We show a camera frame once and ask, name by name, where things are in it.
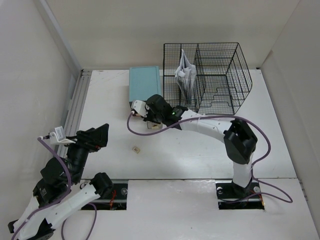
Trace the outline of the clear drawer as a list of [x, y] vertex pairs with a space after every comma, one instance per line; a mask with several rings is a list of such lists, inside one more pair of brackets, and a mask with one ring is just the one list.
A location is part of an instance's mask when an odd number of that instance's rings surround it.
[[151, 121], [147, 121], [147, 128], [149, 130], [161, 130], [163, 128], [163, 124], [162, 123], [154, 123]]

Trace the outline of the white instruction booklet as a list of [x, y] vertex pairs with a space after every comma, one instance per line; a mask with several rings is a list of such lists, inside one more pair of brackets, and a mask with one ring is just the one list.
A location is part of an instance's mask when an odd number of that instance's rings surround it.
[[181, 57], [179, 66], [175, 71], [176, 82], [179, 89], [185, 99], [186, 104], [192, 103], [193, 88], [196, 79], [197, 69], [194, 64], [191, 64], [185, 54], [185, 51], [181, 49]]

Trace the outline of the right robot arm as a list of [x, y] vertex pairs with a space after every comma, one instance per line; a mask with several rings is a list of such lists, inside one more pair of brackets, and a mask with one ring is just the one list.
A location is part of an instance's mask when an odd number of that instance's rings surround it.
[[136, 110], [144, 121], [167, 127], [175, 125], [175, 129], [199, 133], [222, 142], [228, 158], [233, 162], [232, 193], [239, 198], [249, 193], [253, 179], [252, 157], [258, 138], [244, 120], [205, 119], [185, 106], [170, 106], [159, 94], [141, 101]]

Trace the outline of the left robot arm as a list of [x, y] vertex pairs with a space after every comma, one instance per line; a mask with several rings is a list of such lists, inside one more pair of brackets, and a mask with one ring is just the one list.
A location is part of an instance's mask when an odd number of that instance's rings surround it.
[[48, 240], [72, 214], [99, 198], [111, 195], [114, 184], [105, 172], [97, 173], [80, 191], [69, 197], [71, 187], [80, 183], [90, 153], [108, 143], [109, 124], [79, 130], [66, 136], [62, 126], [55, 127], [38, 141], [53, 157], [40, 171], [42, 178], [21, 217], [8, 223], [14, 240]]

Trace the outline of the teal mini drawer cabinet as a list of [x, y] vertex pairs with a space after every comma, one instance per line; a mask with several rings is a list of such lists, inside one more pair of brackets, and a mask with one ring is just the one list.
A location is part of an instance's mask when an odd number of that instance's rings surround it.
[[129, 69], [129, 104], [146, 101], [153, 95], [163, 95], [158, 66], [131, 67]]

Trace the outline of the aluminium rail frame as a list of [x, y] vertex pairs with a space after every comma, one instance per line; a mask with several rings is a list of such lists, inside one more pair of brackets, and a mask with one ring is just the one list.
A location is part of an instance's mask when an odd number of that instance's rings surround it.
[[[76, 130], [79, 128], [91, 75], [91, 70], [82, 70], [77, 79], [72, 77], [69, 81], [61, 123], [72, 139], [76, 137]], [[58, 159], [51, 158], [40, 171], [42, 179], [33, 190], [33, 195], [37, 197], [41, 205], [51, 204], [60, 199], [68, 192], [68, 187], [80, 181], [88, 157], [84, 155], [86, 153], [84, 148], [74, 144], [55, 149], [63, 156], [67, 156], [66, 159], [61, 156], [61, 160], [68, 168], [70, 182]]]

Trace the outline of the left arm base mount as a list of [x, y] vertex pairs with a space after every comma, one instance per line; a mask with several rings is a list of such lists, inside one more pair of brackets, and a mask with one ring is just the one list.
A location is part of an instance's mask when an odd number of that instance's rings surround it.
[[91, 203], [97, 210], [122, 211], [127, 209], [128, 182], [116, 181], [112, 192], [107, 197], [100, 197]]

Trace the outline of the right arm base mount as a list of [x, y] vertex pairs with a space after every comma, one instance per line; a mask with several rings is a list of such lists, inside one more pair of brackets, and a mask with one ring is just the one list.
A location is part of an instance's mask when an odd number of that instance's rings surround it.
[[231, 180], [215, 182], [219, 210], [264, 210], [260, 185], [252, 181], [247, 188], [242, 189]]

